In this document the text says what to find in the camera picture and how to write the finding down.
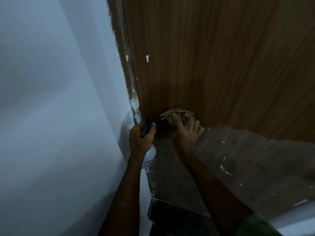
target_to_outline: person's left arm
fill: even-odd
[[[156,130],[155,123],[152,123],[149,133],[144,138],[140,138],[143,126],[144,123],[135,125],[129,132],[131,156],[98,236],[139,235],[141,167],[144,156],[152,145]]]

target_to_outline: white spray bottle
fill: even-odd
[[[146,122],[145,122],[145,124],[141,130],[141,135],[140,135],[141,138],[144,138],[146,136],[146,134],[149,133],[150,128],[151,128],[152,118],[153,118],[152,116],[149,116],[148,119],[146,120]],[[144,156],[144,160],[142,163],[142,169],[146,169],[152,165],[156,152],[157,151],[152,144],[151,148],[148,150],[148,152]]]

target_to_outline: white scrap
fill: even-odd
[[[301,202],[295,203],[293,206],[298,206],[302,203],[308,202],[308,199],[302,200]]]
[[[222,166],[222,165],[220,165],[220,167],[221,167],[221,169],[226,173],[226,174],[228,174],[228,175],[231,175],[232,176],[232,174],[231,173],[229,173],[229,172],[227,172],[225,169],[224,169],[224,167]]]

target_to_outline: wooden door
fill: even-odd
[[[123,6],[143,119],[182,108],[205,127],[315,142],[315,0]]]

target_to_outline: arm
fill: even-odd
[[[146,152],[150,149],[155,134],[155,123],[150,132],[140,138],[144,123],[135,125],[129,133],[131,156],[125,174],[116,191],[98,236],[139,235],[140,173]]]
[[[194,179],[203,202],[220,235],[234,235],[236,230],[254,212],[235,197],[197,158],[194,148],[197,138],[204,131],[192,115],[183,126],[178,115],[173,114],[177,132],[175,149]]]

